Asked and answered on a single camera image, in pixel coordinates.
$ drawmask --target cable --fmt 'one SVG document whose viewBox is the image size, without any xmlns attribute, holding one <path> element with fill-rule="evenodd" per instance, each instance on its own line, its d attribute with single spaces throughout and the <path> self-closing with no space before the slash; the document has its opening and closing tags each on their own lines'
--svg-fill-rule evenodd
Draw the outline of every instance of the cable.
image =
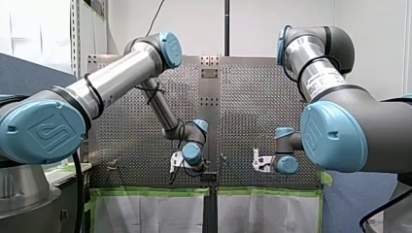
<svg viewBox="0 0 412 233">
<path fill-rule="evenodd" d="M 83 173 L 82 164 L 80 163 L 79 155 L 77 152 L 73 153 L 73 162 L 75 164 L 76 179 L 77 179 L 77 212 L 76 212 L 76 224 L 75 233 L 81 232 L 82 218 L 85 211 L 85 201 L 83 195 Z"/>
<path fill-rule="evenodd" d="M 283 67 L 283 70 L 284 70 L 284 73 L 285 73 L 285 75 L 286 75 L 286 77 L 288 78 L 288 79 L 290 79 L 292 82 L 294 82 L 294 83 L 296 83 L 296 80 L 294 79 L 294 78 L 292 78 L 292 76 L 289 74 L 289 72 L 288 72 L 288 70 L 286 69 L 286 66 L 285 66 L 285 53 L 286 53 L 286 33 L 287 33 L 287 31 L 288 31 L 288 29 L 291 29 L 292 27 L 290 26 L 290 25 L 286 25 L 285 26 L 285 28 L 284 28 L 284 32 L 283 32 L 283 35 L 282 35 L 282 38 L 283 38 L 283 47 L 282 47 L 282 54 L 283 54 L 283 56 L 281 56 L 280 58 L 281 58 L 281 64 L 282 64 L 282 67 Z"/>
<path fill-rule="evenodd" d="M 3 99 L 0 99 L 0 108 L 7 105 L 7 104 L 10 104 L 10 103 L 13 103 L 13 102 L 19 102 L 19 101 L 25 100 L 27 98 L 28 98 L 28 96 L 26 96 L 26 95 L 12 95 L 12 96 L 5 97 Z"/>
<path fill-rule="evenodd" d="M 364 229 L 363 224 L 368 221 L 371 217 L 375 216 L 376 214 L 385 211 L 386 209 L 388 209 L 389 207 L 393 206 L 394 204 L 400 202 L 401 200 L 405 199 L 406 197 L 410 196 L 412 194 L 412 188 L 405 191 L 404 193 L 402 193 L 401 195 L 397 196 L 395 199 L 387 202 L 386 204 L 380 206 L 379 208 L 377 208 L 376 210 L 370 212 L 369 214 L 367 214 L 366 216 L 364 216 L 361 220 L 360 220 L 360 229 L 362 230 L 363 233 L 366 232 L 366 229 Z"/>
<path fill-rule="evenodd" d="M 303 72 L 305 71 L 305 69 L 306 69 L 308 66 L 312 65 L 315 61 L 318 61 L 318 60 L 323 59 L 323 58 L 327 58 L 327 59 L 329 59 L 329 61 L 330 61 L 330 60 L 333 61 L 333 62 L 335 63 L 335 66 L 334 66 L 334 67 L 335 67 L 336 70 L 340 73 L 340 67 L 341 67 L 341 66 L 340 66 L 340 62 L 339 62 L 338 59 L 336 59 L 335 57 L 333 57 L 333 56 L 331 56 L 331 55 L 321 55 L 321 56 L 314 57 L 314 58 L 306 61 L 306 63 L 305 63 L 305 64 L 302 66 L 302 68 L 300 69 L 299 74 L 298 74 L 298 76 L 297 76 L 297 80 L 296 80 L 296 82 L 297 82 L 297 90 L 299 91 L 300 96 L 302 96 L 302 98 L 303 98 L 305 101 L 307 101 L 307 100 L 306 100 L 306 98 L 305 98 L 305 96 L 304 96 L 304 94 L 303 94 L 302 86 L 301 86 L 301 80 L 302 80 Z"/>
<path fill-rule="evenodd" d="M 149 34 L 151 34 L 152 28 L 154 27 L 154 24 L 155 24 L 155 19 L 157 18 L 157 15 L 160 12 L 161 6 L 163 6 L 163 3 L 164 3 L 164 0 L 161 0 L 160 5 L 157 8 L 157 12 L 154 15 L 154 19 L 152 20 L 151 27 L 149 28 L 148 33 L 146 33 L 146 36 L 149 36 Z"/>
<path fill-rule="evenodd" d="M 98 102 L 98 108 L 99 108 L 99 113 L 96 117 L 94 117 L 93 119 L 97 119 L 99 117 L 102 116 L 103 112 L 104 112 L 104 102 L 103 102 L 103 98 L 100 95 L 99 91 L 97 91 L 97 89 L 93 86 L 93 84 L 91 83 L 91 81 L 88 79 L 88 75 L 89 74 L 85 74 L 84 79 L 86 80 L 86 83 L 88 85 L 88 87 L 94 92 L 94 95 L 97 97 Z"/>
<path fill-rule="evenodd" d="M 157 85 L 155 86 L 154 89 L 148 89 L 148 88 L 144 88 L 141 86 L 135 86 L 136 89 L 140 89 L 140 90 L 146 90 L 146 91 L 153 91 L 153 95 L 151 97 L 149 97 L 148 102 L 146 103 L 147 105 L 149 105 L 151 103 L 151 101 L 155 98 L 155 96 L 157 95 L 157 92 L 160 91 L 162 94 L 164 94 L 164 92 L 166 92 L 163 89 L 160 89 L 160 83 L 157 82 Z"/>
<path fill-rule="evenodd" d="M 172 185 L 172 184 L 175 182 L 176 177 L 178 176 L 178 173 L 179 173 L 179 171 L 180 171 L 180 168 L 182 167 L 182 165 L 183 165 L 184 163 L 185 163 L 185 160 L 182 160 L 181 164 L 180 164 L 179 167 L 176 169 L 176 172 L 170 174 L 170 182 L 169 182 L 169 185 Z"/>
</svg>

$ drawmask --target label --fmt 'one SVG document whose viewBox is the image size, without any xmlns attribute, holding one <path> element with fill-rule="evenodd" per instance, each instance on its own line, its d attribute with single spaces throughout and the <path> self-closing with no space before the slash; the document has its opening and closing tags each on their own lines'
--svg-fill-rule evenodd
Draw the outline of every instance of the label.
<svg viewBox="0 0 412 233">
<path fill-rule="evenodd" d="M 326 68 L 309 78 L 305 86 L 311 99 L 313 99 L 325 90 L 343 84 L 346 84 L 346 81 L 339 72 L 333 68 Z"/>
</svg>

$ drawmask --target metal post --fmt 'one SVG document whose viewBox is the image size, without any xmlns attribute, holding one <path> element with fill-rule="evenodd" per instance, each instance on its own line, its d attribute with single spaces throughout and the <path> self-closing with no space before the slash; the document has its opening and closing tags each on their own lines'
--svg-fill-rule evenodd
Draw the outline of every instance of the metal post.
<svg viewBox="0 0 412 233">
<path fill-rule="evenodd" d="M 230 0 L 224 0 L 224 56 L 230 56 Z"/>
</svg>

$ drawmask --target ur logo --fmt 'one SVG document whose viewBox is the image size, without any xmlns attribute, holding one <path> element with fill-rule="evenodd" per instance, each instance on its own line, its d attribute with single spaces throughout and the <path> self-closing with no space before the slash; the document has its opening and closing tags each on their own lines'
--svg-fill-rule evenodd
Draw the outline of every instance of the ur logo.
<svg viewBox="0 0 412 233">
<path fill-rule="evenodd" d="M 179 56 L 182 53 L 181 48 L 179 46 L 179 41 L 177 39 L 173 39 L 172 41 L 170 41 L 169 46 L 170 50 L 173 52 L 173 55 Z"/>
<path fill-rule="evenodd" d="M 34 140 L 46 151 L 54 152 L 76 137 L 64 115 L 53 114 L 29 129 Z"/>
<path fill-rule="evenodd" d="M 322 137 L 321 131 L 312 119 L 309 119 L 304 131 L 304 141 L 311 150 L 318 146 L 318 139 Z"/>
</svg>

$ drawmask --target perforated metal panel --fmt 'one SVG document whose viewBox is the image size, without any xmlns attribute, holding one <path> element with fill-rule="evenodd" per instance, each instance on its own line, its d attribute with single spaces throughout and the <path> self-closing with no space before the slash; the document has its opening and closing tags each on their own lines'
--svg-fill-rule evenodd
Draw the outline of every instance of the perforated metal panel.
<svg viewBox="0 0 412 233">
<path fill-rule="evenodd" d="M 91 56 L 89 72 L 116 59 Z M 215 62 L 213 69 L 218 74 L 211 78 L 202 76 L 204 69 L 212 68 L 204 59 L 186 56 L 180 68 L 165 72 L 159 80 L 177 117 L 201 117 L 211 124 L 209 143 L 216 142 L 218 152 L 209 145 L 204 156 L 218 160 L 210 169 L 218 170 L 219 185 L 318 188 L 319 172 L 301 152 L 296 154 L 300 164 L 296 175 L 263 174 L 253 169 L 253 147 L 259 148 L 260 155 L 272 155 L 275 128 L 298 128 L 304 108 L 295 83 L 286 79 L 275 60 L 215 57 L 219 64 Z M 160 130 L 140 90 L 131 90 L 108 108 L 90 132 L 90 154 L 99 161 L 91 185 L 169 186 L 173 150 Z M 198 187 L 200 183 L 181 172 L 173 186 Z"/>
<path fill-rule="evenodd" d="M 296 84 L 271 58 L 223 57 L 221 63 L 221 127 L 219 185 L 316 188 L 319 173 L 302 152 L 296 175 L 258 173 L 252 166 L 253 148 L 273 155 L 275 128 L 298 129 L 304 104 Z"/>
<path fill-rule="evenodd" d="M 89 71 L 100 69 L 117 56 L 89 57 Z M 178 69 L 159 77 L 161 88 L 175 115 L 182 120 L 197 117 L 198 64 L 187 57 Z M 161 125 L 141 90 L 133 89 L 105 110 L 93 123 L 90 151 L 94 161 L 94 187 L 135 185 L 169 186 L 172 144 L 161 136 Z M 172 186 L 199 187 L 198 179 L 180 173 Z"/>
</svg>

